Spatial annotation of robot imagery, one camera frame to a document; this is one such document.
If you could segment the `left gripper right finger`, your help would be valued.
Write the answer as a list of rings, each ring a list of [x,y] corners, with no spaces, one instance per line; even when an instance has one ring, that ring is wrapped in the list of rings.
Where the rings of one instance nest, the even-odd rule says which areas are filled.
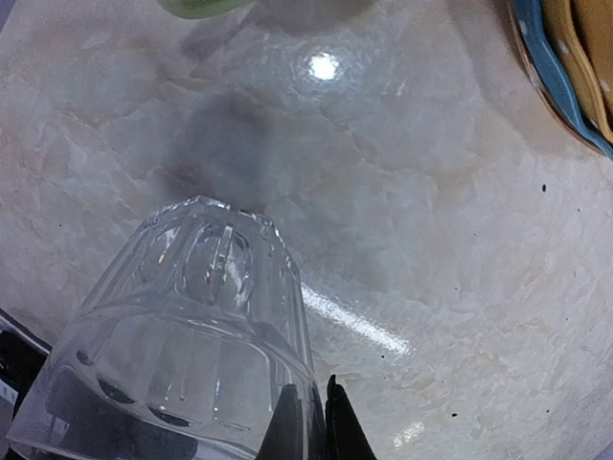
[[[331,375],[325,405],[328,459],[375,460],[344,387]]]

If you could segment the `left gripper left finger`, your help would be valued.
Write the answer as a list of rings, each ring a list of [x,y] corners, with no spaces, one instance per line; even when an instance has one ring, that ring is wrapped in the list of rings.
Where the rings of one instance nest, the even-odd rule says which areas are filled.
[[[297,387],[295,384],[286,384],[282,389],[256,459],[302,459],[304,453],[303,429],[303,409]]]

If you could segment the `clear glass cup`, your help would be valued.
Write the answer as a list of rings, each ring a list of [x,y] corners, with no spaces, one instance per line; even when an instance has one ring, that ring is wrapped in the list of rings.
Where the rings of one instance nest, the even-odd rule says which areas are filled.
[[[298,270],[273,222],[198,196],[147,219],[8,433],[26,459],[256,459],[286,384],[326,457]]]

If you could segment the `pale green mug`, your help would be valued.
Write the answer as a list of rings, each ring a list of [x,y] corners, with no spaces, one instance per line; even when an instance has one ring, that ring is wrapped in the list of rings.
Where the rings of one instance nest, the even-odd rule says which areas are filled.
[[[214,17],[254,3],[254,0],[157,0],[170,14],[188,20]]]

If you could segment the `yellow polka dot plate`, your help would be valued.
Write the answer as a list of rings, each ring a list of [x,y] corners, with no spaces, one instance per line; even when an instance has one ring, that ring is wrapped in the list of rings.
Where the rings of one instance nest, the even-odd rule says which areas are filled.
[[[573,85],[579,106],[606,141],[612,141],[602,91],[593,66],[579,40],[569,0],[542,2],[543,19],[552,47]]]
[[[573,2],[579,34],[602,90],[604,104],[612,115],[612,2]]]

